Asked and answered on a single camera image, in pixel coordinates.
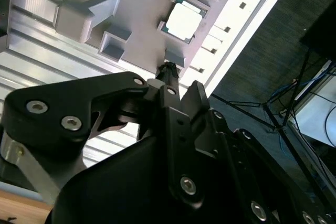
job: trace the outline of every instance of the black cable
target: black cable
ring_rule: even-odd
[[[331,102],[331,103],[336,104],[336,102],[333,102],[333,101],[331,101],[331,100],[329,100],[329,99],[327,99],[327,98],[325,98],[325,97],[323,97],[323,96],[321,96],[321,95],[319,95],[319,94],[316,94],[316,93],[314,93],[314,92],[310,92],[310,91],[309,91],[309,93],[314,94],[314,95],[317,95],[318,97],[320,97],[320,98],[322,98],[322,99],[325,99],[325,100],[328,101],[328,102]]]
[[[327,121],[328,121],[328,118],[329,118],[331,112],[333,112],[334,109],[336,109],[336,106],[333,107],[333,108],[331,109],[331,111],[329,111],[327,117],[325,118],[325,121],[324,121],[324,132],[325,132],[325,135],[327,136],[327,139],[328,139],[328,141],[330,142],[330,144],[336,148],[336,145],[334,145],[334,144],[332,143],[332,141],[330,140],[329,135],[328,135],[328,130],[327,130]]]
[[[305,137],[302,135],[302,133],[301,133],[301,131],[300,131],[299,124],[298,124],[298,121],[297,121],[297,119],[296,119],[295,111],[292,110],[292,112],[293,112],[293,114],[291,113],[291,115],[293,116],[293,118],[294,118],[294,120],[295,120],[295,123],[296,123],[296,126],[297,126],[297,128],[298,128],[298,132],[299,132],[300,136],[302,137],[303,141],[308,145],[308,147],[311,149],[311,151],[314,153],[314,155],[317,157],[317,160],[319,161],[320,166],[321,166],[321,168],[322,168],[322,170],[323,170],[323,173],[325,174],[325,176],[326,176],[328,182],[329,182],[330,185],[332,185],[332,187],[336,190],[336,186],[335,186],[335,185],[333,184],[333,182],[331,181],[329,175],[328,175],[327,172],[326,172],[326,169],[324,169],[324,165],[322,164],[322,160],[321,160],[321,158],[319,157],[319,155],[317,155],[317,153],[316,153],[316,151],[314,150],[314,148],[311,147],[310,143],[308,143],[308,141],[307,141],[307,140],[305,139]]]

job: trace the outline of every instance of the bolt head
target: bolt head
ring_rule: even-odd
[[[304,220],[306,221],[306,223],[315,224],[314,220],[306,212],[302,212],[302,216],[303,216]]]
[[[218,111],[214,111],[214,115],[219,119],[223,118],[223,116]]]
[[[167,91],[169,94],[176,94],[175,90],[171,89],[171,88],[167,88]]]
[[[26,105],[30,113],[42,114],[48,110],[48,106],[42,101],[30,101]]]
[[[255,201],[252,201],[251,209],[252,209],[252,212],[255,214],[255,216],[257,216],[259,220],[266,221],[267,216],[266,216],[265,210],[261,207],[261,205],[259,205]]]
[[[61,122],[63,128],[70,131],[77,131],[81,128],[82,122],[75,116],[65,116]]]
[[[190,178],[182,177],[180,185],[187,194],[194,195],[196,193],[196,185]]]
[[[134,82],[138,85],[143,85],[143,81],[138,78],[134,78]]]
[[[321,216],[317,216],[317,219],[319,220],[320,224],[327,224],[327,222]]]

